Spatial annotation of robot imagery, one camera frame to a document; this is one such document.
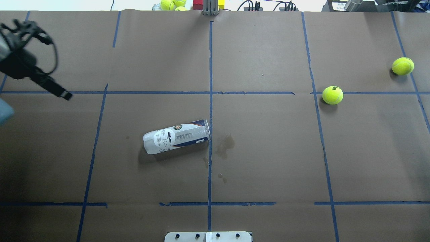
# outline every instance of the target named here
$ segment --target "table surface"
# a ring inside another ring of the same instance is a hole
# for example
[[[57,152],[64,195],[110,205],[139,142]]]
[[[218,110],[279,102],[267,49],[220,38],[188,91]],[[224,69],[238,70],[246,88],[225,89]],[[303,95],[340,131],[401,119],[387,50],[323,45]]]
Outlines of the table surface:
[[[53,37],[52,76],[74,97],[0,74],[15,109],[0,127],[2,241],[430,238],[428,15],[0,12],[13,18]],[[50,46],[27,49],[52,67]],[[390,72],[401,56],[413,74]],[[330,85],[338,105],[321,100]],[[210,142],[142,148],[202,118]]]

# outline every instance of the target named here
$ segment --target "blue tape line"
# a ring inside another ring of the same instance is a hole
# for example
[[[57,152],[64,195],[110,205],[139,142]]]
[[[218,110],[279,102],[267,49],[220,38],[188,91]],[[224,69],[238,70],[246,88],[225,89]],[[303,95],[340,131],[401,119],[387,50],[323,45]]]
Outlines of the blue tape line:
[[[0,202],[0,206],[82,206],[83,202]],[[106,202],[89,202],[87,206],[108,207]]]
[[[80,237],[81,237],[81,233],[82,233],[83,219],[85,216],[85,208],[86,208],[86,204],[87,204],[86,201],[88,200],[89,185],[91,183],[92,169],[94,168],[95,149],[97,148],[98,136],[100,134],[101,119],[103,118],[104,103],[106,102],[106,94],[108,91],[108,86],[109,86],[109,84],[106,84],[106,87],[104,88],[103,100],[101,102],[100,115],[98,117],[97,131],[95,133],[94,147],[92,149],[91,163],[89,166],[88,179],[86,182],[85,195],[84,195],[84,199],[83,199],[81,219],[79,222],[78,236],[76,238],[76,242],[80,241]]]
[[[115,48],[115,45],[117,43],[117,35],[118,35],[118,27],[120,26],[120,18],[121,18],[121,11],[118,11],[117,27],[115,28],[114,43],[112,44],[113,48]]]
[[[104,94],[103,91],[71,91],[71,94]]]
[[[317,95],[321,95],[323,92],[315,92]],[[366,94],[366,95],[410,95],[416,94],[416,92],[343,92],[344,94]]]
[[[399,30],[397,29],[396,18],[394,17],[394,12],[391,12],[391,19],[393,20],[394,30],[396,31],[397,40],[399,41],[399,44],[400,44],[400,49],[402,50],[403,56],[406,57],[405,49],[403,48],[402,41],[400,40]]]
[[[207,202],[169,202],[158,203],[160,207],[168,206],[208,206]],[[273,206],[276,202],[211,202],[211,206]]]
[[[25,17],[25,20],[28,20],[28,17],[30,17],[30,11],[27,11],[27,16]]]
[[[7,75],[5,74],[4,77],[3,77],[3,81],[1,83],[1,86],[0,86],[0,94],[4,93],[3,92],[3,87],[4,87],[4,84],[6,83],[6,79],[7,79]]]
[[[213,75],[212,75],[212,24],[209,23],[209,132],[212,135],[212,111],[213,111]],[[209,165],[208,165],[208,231],[212,231],[212,139],[209,140]]]
[[[400,45],[400,48],[402,49],[403,56],[406,57],[405,49],[403,48],[402,39],[400,38],[399,30],[397,29],[396,18],[394,17],[393,12],[391,12],[391,19],[393,20],[393,25],[394,25],[394,29],[396,30],[397,40],[399,41],[399,45]],[[414,85],[415,94],[417,95],[418,103],[420,104],[420,107],[421,107],[421,112],[423,114],[424,121],[425,121],[426,126],[427,126],[427,131],[430,133],[429,120],[427,118],[427,114],[426,114],[426,111],[424,109],[423,102],[422,102],[420,94],[418,92],[418,87],[417,87],[417,84],[415,82],[414,75],[412,73],[409,75],[411,76],[412,84]]]
[[[4,94],[50,94],[47,91],[2,91],[3,86],[6,82],[6,77],[3,79],[3,83],[0,86],[0,93]],[[70,91],[71,94],[104,94],[104,91]],[[107,91],[107,94],[210,94],[207,91]],[[315,92],[317,95],[321,95],[323,92]],[[282,95],[295,95],[294,92],[216,92],[212,91],[212,94],[282,94]],[[344,92],[344,94],[365,94],[365,95],[415,95],[416,92]],[[418,92],[420,95],[430,95],[430,92]]]
[[[214,94],[292,94],[294,92],[214,92]]]
[[[332,184],[331,184],[331,181],[330,181],[329,165],[328,165],[328,162],[327,162],[326,146],[324,144],[324,136],[323,136],[323,128],[322,128],[322,125],[321,125],[321,117],[319,115],[319,109],[318,109],[318,99],[317,99],[317,96],[316,96],[315,80],[313,78],[312,68],[310,67],[309,43],[307,41],[306,24],[305,24],[304,13],[303,12],[301,12],[301,19],[302,19],[302,23],[303,23],[304,41],[306,43],[306,52],[307,52],[307,61],[308,61],[308,64],[309,64],[309,73],[310,73],[310,78],[312,79],[313,99],[315,101],[316,118],[318,120],[318,128],[319,128],[319,137],[321,139],[322,151],[324,153],[324,163],[326,165],[327,187],[329,189],[330,206],[331,206],[331,209],[332,209],[333,227],[334,227],[334,230],[335,230],[336,242],[339,242],[338,223],[336,221],[335,205],[334,205],[334,202],[333,202]]]
[[[327,206],[330,202],[315,202],[317,206]],[[362,201],[362,202],[335,202],[335,205],[430,205],[423,201]]]
[[[210,94],[210,92],[178,92],[178,91],[109,91],[108,94]]]
[[[212,206],[273,206],[276,202],[213,202]]]

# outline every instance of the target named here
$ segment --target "blue object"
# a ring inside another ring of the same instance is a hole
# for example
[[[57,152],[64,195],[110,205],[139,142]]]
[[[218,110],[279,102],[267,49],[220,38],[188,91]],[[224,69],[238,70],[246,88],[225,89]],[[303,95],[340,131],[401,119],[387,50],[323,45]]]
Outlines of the blue object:
[[[0,125],[3,125],[14,113],[13,108],[0,98]]]

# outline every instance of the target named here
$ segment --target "red block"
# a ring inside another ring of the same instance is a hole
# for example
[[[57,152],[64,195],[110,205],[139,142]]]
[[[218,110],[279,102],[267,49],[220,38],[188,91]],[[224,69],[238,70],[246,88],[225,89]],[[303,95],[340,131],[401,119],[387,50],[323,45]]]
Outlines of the red block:
[[[203,10],[203,0],[193,0],[193,9]]]

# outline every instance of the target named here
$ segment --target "yellow block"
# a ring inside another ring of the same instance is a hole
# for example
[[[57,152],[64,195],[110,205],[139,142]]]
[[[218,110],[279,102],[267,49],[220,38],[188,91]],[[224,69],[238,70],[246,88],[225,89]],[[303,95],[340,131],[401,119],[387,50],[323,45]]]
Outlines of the yellow block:
[[[224,6],[225,6],[225,0],[218,0],[219,9],[224,9]]]

